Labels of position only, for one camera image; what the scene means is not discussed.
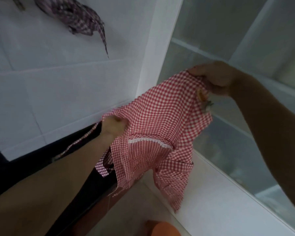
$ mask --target hand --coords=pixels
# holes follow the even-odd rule
[[[124,133],[127,124],[128,120],[125,118],[119,118],[115,115],[108,116],[102,122],[101,135],[115,139]]]
[[[212,93],[228,96],[234,83],[249,76],[222,61],[201,64],[189,69],[188,72],[193,76],[204,76]]]

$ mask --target black surface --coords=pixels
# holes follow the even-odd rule
[[[101,127],[102,125],[99,123],[98,127],[87,138],[72,146],[66,155],[71,154],[90,140],[96,138],[101,132]],[[91,128],[92,126],[86,127],[11,162],[8,162],[0,153],[0,194],[20,180],[49,165],[54,156],[63,152],[71,143],[82,137]],[[77,221],[90,207],[94,206],[103,196],[107,195],[116,183],[117,178],[114,171],[108,176],[102,177],[94,169],[82,189],[59,216],[47,235],[60,234]]]

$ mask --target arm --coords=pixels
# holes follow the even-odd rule
[[[125,126],[126,120],[107,117],[97,138],[0,195],[0,235],[45,235]]]
[[[235,100],[269,170],[295,205],[295,114],[255,78],[224,62],[200,65],[189,72],[205,76],[213,93]]]

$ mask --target white lace trim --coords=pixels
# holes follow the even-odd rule
[[[148,141],[148,142],[158,143],[161,147],[169,148],[169,149],[173,150],[173,148],[171,146],[169,146],[168,144],[163,143],[162,141],[157,140],[157,139],[153,139],[153,138],[135,138],[135,139],[129,139],[128,140],[128,143],[137,143],[137,142],[142,142],[142,141]]]

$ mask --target forearm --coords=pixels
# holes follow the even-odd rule
[[[114,138],[100,135],[0,196],[0,235],[45,235]]]
[[[284,192],[295,205],[295,114],[251,76],[230,88],[259,150]]]

